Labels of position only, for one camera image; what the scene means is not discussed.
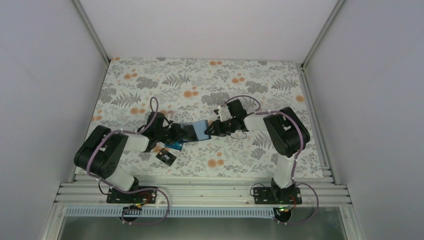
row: black mounting plate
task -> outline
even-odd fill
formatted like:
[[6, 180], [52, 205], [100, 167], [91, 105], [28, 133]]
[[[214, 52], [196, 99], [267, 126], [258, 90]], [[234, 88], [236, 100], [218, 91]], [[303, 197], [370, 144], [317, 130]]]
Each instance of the black mounting plate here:
[[[158, 187], [139, 186], [139, 189], [145, 189], [145, 188], [157, 189]], [[150, 200], [146, 202], [146, 204], [156, 203], [156, 196], [158, 194], [156, 190], [146, 190], [146, 191], [143, 191], [143, 193], [149, 193], [151, 195]], [[147, 195], [142, 194], [141, 192], [134, 193], [134, 194], [125, 194], [112, 188], [112, 189], [109, 189], [109, 194], [107, 195], [106, 202], [108, 204], [138, 204], [138, 203], [143, 203], [145, 199], [147, 199]]]
[[272, 204], [283, 204], [283, 205], [293, 205], [293, 199], [290, 196], [293, 196], [296, 199], [296, 204], [302, 204], [302, 195], [301, 190], [298, 187], [294, 187], [292, 192], [286, 195], [282, 201], [278, 202], [273, 194], [271, 193], [270, 187], [254, 187], [254, 204], [257, 205], [272, 205]]

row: floral tablecloth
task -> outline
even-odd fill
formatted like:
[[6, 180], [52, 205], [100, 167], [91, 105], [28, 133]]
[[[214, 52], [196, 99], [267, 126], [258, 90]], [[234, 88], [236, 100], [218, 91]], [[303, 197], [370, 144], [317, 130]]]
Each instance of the floral tablecloth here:
[[[236, 95], [257, 98], [262, 110], [291, 107], [311, 134], [299, 157], [296, 176], [323, 177], [298, 71], [292, 62], [113, 58], [88, 134], [97, 125], [136, 130], [147, 121], [152, 96], [157, 97], [160, 112], [173, 113], [176, 122], [212, 122], [216, 119], [213, 110]], [[256, 108], [254, 101], [240, 100], [248, 113]], [[242, 133], [232, 136], [244, 137]], [[185, 143], [181, 151], [169, 151], [177, 157], [171, 166], [157, 159], [157, 153], [137, 151], [124, 153], [120, 165], [133, 175], [272, 177], [278, 156], [266, 131], [247, 132], [245, 139], [213, 136]], [[76, 174], [85, 171], [77, 168]]]

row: vent grille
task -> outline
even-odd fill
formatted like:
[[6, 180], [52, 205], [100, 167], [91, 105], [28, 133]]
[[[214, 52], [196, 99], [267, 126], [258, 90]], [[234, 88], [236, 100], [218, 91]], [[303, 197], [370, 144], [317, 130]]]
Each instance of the vent grille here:
[[[120, 217], [119, 206], [69, 206], [67, 217]], [[166, 213], [166, 207], [146, 206], [142, 211], [129, 211], [126, 216], [157, 218]], [[169, 218], [271, 218], [271, 207], [171, 207]]]

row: robotic arm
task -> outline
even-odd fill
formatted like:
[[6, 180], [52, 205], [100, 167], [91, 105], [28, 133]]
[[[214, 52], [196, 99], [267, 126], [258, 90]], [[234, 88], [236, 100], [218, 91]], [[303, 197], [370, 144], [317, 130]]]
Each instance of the robotic arm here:
[[[227, 103], [228, 111], [231, 117], [224, 115], [223, 108], [215, 110], [219, 119], [204, 132], [207, 135], [225, 137], [237, 130], [243, 132], [249, 131], [268, 131], [271, 141], [279, 153], [277, 167], [274, 177], [271, 180], [271, 193], [276, 204], [285, 204], [290, 200], [290, 195], [299, 193], [299, 189], [292, 183], [292, 169], [295, 162], [295, 154], [300, 147], [305, 148], [310, 141], [310, 135], [290, 107], [285, 107], [279, 112], [284, 113], [296, 123], [296, 126], [281, 114], [256, 115], [247, 114], [240, 100], [233, 100]], [[192, 126], [181, 126], [166, 119], [160, 113], [152, 112], [147, 122], [152, 124], [142, 134], [135, 134], [129, 131], [117, 131], [104, 142], [90, 166], [90, 172], [105, 179], [113, 186], [123, 191], [136, 191], [139, 187], [139, 181], [132, 175], [125, 172], [119, 165], [121, 155], [126, 151], [150, 152], [157, 144], [163, 142], [171, 144], [178, 140], [195, 141], [196, 132]], [[111, 129], [98, 125], [90, 134], [81, 148], [75, 155], [74, 164], [87, 170], [90, 158], [95, 149], [99, 146], [105, 136], [111, 133]]]
[[290, 195], [296, 196], [299, 191], [292, 181], [292, 169], [295, 163], [293, 155], [299, 151], [301, 142], [302, 149], [305, 149], [306, 144], [311, 140], [308, 130], [290, 107], [285, 107], [278, 112], [294, 121], [300, 130], [302, 141], [295, 125], [284, 115], [273, 113], [264, 117], [262, 114], [247, 114], [240, 100], [231, 101], [227, 103], [227, 106], [231, 117], [227, 117], [222, 108], [216, 109], [215, 113], [219, 115], [219, 119], [212, 122], [205, 133], [224, 137], [237, 130], [268, 131], [272, 144], [279, 153], [276, 171], [271, 179], [271, 194], [276, 203], [289, 202]]

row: glass panel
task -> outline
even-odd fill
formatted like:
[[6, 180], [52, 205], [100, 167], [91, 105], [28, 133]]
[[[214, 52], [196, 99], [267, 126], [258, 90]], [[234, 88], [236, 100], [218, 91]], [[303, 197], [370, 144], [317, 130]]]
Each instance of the glass panel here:
[[[293, 210], [291, 222], [305, 219], [313, 208]], [[139, 218], [149, 222], [154, 218]], [[66, 217], [62, 240], [345, 240], [346, 234], [338, 207], [320, 207], [309, 222], [277, 225], [260, 218], [168, 218], [155, 226], [122, 224], [118, 217]]]

